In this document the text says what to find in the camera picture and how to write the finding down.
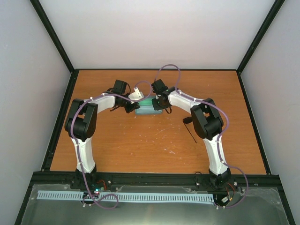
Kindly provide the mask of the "grey-green glasses case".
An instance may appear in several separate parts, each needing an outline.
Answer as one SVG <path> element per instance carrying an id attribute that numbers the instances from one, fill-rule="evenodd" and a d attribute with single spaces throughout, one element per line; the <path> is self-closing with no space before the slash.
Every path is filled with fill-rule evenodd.
<path id="1" fill-rule="evenodd" d="M 149 96 L 147 99 L 138 102 L 139 108 L 135 109 L 136 115 L 157 115 L 162 114 L 162 110 L 155 110 L 152 104 L 152 99 L 155 99 L 154 95 Z"/>

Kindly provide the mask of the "black aviator sunglasses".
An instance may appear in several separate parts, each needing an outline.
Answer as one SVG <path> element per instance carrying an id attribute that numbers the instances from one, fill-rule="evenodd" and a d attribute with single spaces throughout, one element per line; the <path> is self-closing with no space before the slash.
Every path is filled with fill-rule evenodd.
<path id="1" fill-rule="evenodd" d="M 193 141 L 195 143 L 197 143 L 192 131 L 191 131 L 191 124 L 192 124 L 192 117 L 185 117 L 183 120 L 182 120 L 185 128 L 187 129 L 188 133 L 191 135 Z"/>

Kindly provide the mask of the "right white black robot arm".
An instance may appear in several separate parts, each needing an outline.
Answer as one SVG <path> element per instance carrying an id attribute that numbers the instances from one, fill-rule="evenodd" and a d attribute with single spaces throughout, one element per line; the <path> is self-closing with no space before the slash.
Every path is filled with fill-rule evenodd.
<path id="1" fill-rule="evenodd" d="M 210 185 L 220 189 L 231 177 L 222 146 L 224 122 L 220 109 L 211 98 L 189 96 L 175 87 L 168 88 L 161 79 L 152 83 L 152 89 L 156 94 L 152 100 L 155 110 L 176 106 L 191 114 L 194 130 L 203 139 L 209 157 Z"/>

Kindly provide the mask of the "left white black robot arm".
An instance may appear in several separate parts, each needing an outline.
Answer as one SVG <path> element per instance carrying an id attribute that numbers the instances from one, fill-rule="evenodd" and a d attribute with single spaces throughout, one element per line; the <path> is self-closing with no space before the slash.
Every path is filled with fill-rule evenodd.
<path id="1" fill-rule="evenodd" d="M 75 147 L 77 166 L 76 176 L 86 188 L 97 185 L 97 167 L 92 154 L 92 136 L 96 130 L 98 113 L 111 108 L 123 107 L 127 113 L 138 109 L 138 104 L 144 98 L 143 93 L 135 86 L 133 91 L 126 93 L 129 84 L 116 80 L 112 88 L 89 99 L 74 99 L 71 103 L 65 130 L 71 137 Z"/>

